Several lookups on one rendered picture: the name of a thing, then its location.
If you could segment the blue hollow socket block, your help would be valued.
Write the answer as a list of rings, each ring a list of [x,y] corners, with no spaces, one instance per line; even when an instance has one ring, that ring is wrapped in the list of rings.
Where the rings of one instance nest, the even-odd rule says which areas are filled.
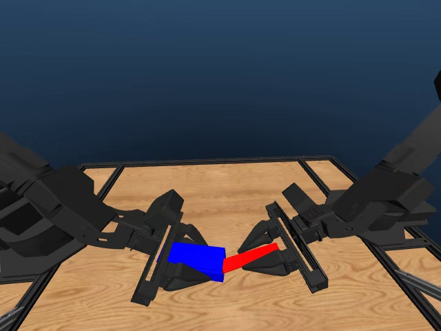
[[[186,282],[223,282],[225,257],[226,251],[223,247],[173,242],[167,261],[175,265],[183,264],[183,276],[180,278]]]

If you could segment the silver aluminium brace rail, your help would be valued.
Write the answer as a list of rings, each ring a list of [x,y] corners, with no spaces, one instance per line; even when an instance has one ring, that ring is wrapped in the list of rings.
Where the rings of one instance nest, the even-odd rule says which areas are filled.
[[[413,287],[419,289],[419,291],[437,299],[441,302],[441,287],[437,286],[433,283],[430,283],[424,279],[416,277],[408,272],[404,272],[402,270],[396,270],[395,273],[400,277],[404,282],[412,285]]]
[[[23,307],[15,307],[0,317],[0,331],[7,331],[9,325],[17,319],[22,310]]]

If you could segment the thin red peg bar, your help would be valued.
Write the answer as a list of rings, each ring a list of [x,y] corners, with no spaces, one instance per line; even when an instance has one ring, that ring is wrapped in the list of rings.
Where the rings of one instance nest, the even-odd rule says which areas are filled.
[[[259,258],[264,257],[278,249],[279,247],[277,243],[271,243],[258,248],[254,248],[252,250],[248,250],[243,253],[236,254],[231,257],[227,257],[223,259],[222,272],[223,274],[225,274],[233,270],[242,268],[248,263],[254,262]]]

